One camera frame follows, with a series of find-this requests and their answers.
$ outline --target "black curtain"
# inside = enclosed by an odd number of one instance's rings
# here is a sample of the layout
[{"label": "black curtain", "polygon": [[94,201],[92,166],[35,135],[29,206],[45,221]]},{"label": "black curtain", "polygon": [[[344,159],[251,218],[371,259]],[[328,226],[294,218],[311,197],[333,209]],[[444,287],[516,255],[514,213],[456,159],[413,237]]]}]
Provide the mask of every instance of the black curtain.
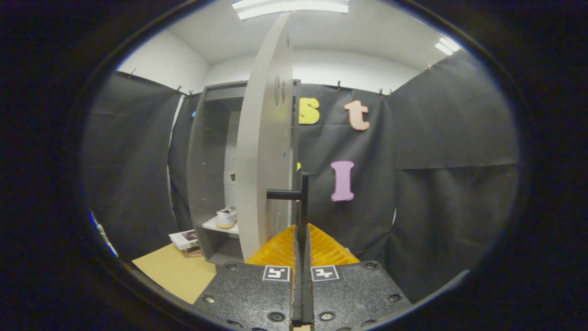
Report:
[{"label": "black curtain", "polygon": [[178,231],[169,203],[167,159],[180,94],[116,72],[85,128],[81,169],[87,202],[120,257],[170,243]]},{"label": "black curtain", "polygon": [[185,97],[173,126],[172,141],[169,147],[169,178],[173,212],[179,231],[193,229],[188,205],[188,181],[186,165],[188,161],[188,142],[192,130],[193,114],[200,100],[200,94]]},{"label": "black curtain", "polygon": [[[379,260],[413,302],[479,261],[503,228],[519,159],[511,107],[482,63],[459,51],[390,96],[302,84],[301,97],[320,102],[299,137],[311,223]],[[353,100],[369,109],[366,131],[349,124]],[[351,201],[330,199],[338,160],[355,163]]]},{"label": "black curtain", "polygon": [[[300,125],[298,159],[309,176],[308,220],[348,247],[362,260],[382,253],[394,212],[396,176],[393,168],[392,112],[376,93],[302,84],[300,96],[319,101],[320,118]],[[358,131],[349,124],[344,105],[359,100],[370,127]],[[332,201],[334,161],[352,161],[351,201]]]}]

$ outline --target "ceiling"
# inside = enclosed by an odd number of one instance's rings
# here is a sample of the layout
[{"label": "ceiling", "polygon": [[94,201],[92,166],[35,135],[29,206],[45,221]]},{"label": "ceiling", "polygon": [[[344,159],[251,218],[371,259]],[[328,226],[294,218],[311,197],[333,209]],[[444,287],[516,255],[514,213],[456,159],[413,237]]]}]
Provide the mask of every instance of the ceiling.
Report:
[{"label": "ceiling", "polygon": [[[241,21],[231,3],[217,0],[168,30],[208,63],[256,54],[278,14]],[[349,0],[349,13],[293,12],[294,49],[357,52],[423,70],[445,57],[435,48],[441,35],[379,0]]]}]

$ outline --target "fluorescent light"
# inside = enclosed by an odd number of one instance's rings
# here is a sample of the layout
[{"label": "fluorescent light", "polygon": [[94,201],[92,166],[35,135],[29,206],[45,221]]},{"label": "fluorescent light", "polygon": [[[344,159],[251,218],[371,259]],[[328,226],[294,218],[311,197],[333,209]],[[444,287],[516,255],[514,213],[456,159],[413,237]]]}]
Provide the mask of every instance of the fluorescent light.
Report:
[{"label": "fluorescent light", "polygon": [[454,42],[451,42],[451,41],[445,39],[444,37],[441,37],[439,42],[454,52],[457,52],[457,50],[459,49],[459,47],[457,47],[457,45]]},{"label": "fluorescent light", "polygon": [[435,47],[439,51],[442,51],[443,53],[445,53],[447,55],[452,55],[453,54],[453,51],[451,49],[448,49],[447,47],[443,46],[440,42],[438,42],[437,45],[435,45]]},{"label": "fluorescent light", "polygon": [[241,0],[233,4],[241,20],[290,11],[327,11],[347,14],[349,0]]},{"label": "fluorescent light", "polygon": [[247,7],[247,6],[261,4],[262,2],[266,2],[266,1],[269,1],[269,0],[241,0],[241,1],[235,2],[232,6],[235,9],[239,9],[239,8],[243,8],[243,7]]}]

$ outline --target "cabinet door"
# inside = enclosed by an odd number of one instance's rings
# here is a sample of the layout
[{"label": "cabinet door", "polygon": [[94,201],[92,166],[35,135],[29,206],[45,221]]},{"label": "cabinet door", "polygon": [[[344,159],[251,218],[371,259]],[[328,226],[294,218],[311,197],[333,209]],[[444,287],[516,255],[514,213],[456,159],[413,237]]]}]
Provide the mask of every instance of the cabinet door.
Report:
[{"label": "cabinet door", "polygon": [[288,202],[269,200],[269,188],[288,189],[292,164],[292,44],[289,13],[268,32],[245,90],[236,150],[236,201],[239,238],[248,259],[285,228]]}]

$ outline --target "white sneaker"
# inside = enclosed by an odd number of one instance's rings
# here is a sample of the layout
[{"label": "white sneaker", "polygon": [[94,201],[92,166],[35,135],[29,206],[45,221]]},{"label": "white sneaker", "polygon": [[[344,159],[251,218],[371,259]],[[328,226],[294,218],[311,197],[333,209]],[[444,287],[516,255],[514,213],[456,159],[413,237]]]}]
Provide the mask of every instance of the white sneaker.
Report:
[{"label": "white sneaker", "polygon": [[230,229],[237,223],[237,208],[235,206],[227,206],[223,210],[216,212],[216,226],[221,229]]}]

